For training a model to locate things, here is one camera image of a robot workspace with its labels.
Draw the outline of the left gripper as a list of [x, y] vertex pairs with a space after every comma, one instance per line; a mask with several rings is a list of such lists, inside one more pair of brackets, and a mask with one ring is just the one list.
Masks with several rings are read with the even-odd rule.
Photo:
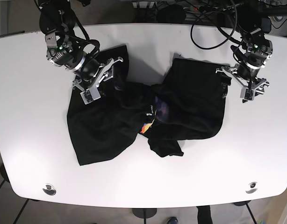
[[252, 72], [244, 66], [222, 66], [217, 68], [215, 72], [232, 77], [240, 85], [242, 103], [253, 101], [256, 96], [263, 95], [265, 88], [270, 86], [267, 79], [253, 77]]

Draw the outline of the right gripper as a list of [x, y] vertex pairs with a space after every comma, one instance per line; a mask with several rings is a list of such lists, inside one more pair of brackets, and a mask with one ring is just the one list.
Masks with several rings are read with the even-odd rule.
[[77, 77], [72, 82], [73, 88], [80, 90], [84, 104], [89, 104], [101, 98], [99, 86], [101, 82], [108, 81], [114, 77], [114, 65], [124, 62], [122, 57], [110, 58], [106, 63], [99, 63], [95, 59], [84, 63], [74, 73]]

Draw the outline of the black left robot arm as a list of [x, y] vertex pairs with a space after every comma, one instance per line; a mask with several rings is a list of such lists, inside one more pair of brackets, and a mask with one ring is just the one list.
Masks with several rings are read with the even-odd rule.
[[[237, 63], [233, 67], [222, 66], [216, 72], [228, 79], [235, 79], [241, 86], [240, 98], [243, 103], [264, 94], [265, 87], [270, 84], [267, 79], [258, 78], [257, 75], [273, 53], [272, 42], [265, 38], [265, 34], [271, 30], [268, 17], [257, 11], [250, 0], [211, 0], [199, 7], [198, 11], [200, 16], [196, 18], [197, 21], [208, 19], [225, 36], [226, 39], [217, 44], [217, 48], [227, 41], [233, 42], [230, 48]], [[223, 31], [217, 21], [209, 18], [209, 14], [226, 15], [232, 27], [231, 33]]]

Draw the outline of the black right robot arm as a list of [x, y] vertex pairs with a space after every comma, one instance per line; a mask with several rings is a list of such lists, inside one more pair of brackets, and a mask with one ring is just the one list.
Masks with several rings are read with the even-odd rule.
[[100, 42], [90, 39], [68, 0], [36, 0], [40, 11], [39, 26], [45, 35], [46, 57], [54, 66], [64, 66], [74, 73], [73, 88], [80, 90], [87, 105], [101, 98], [99, 85], [114, 77], [114, 64], [123, 58], [110, 58], [105, 63], [96, 60]]

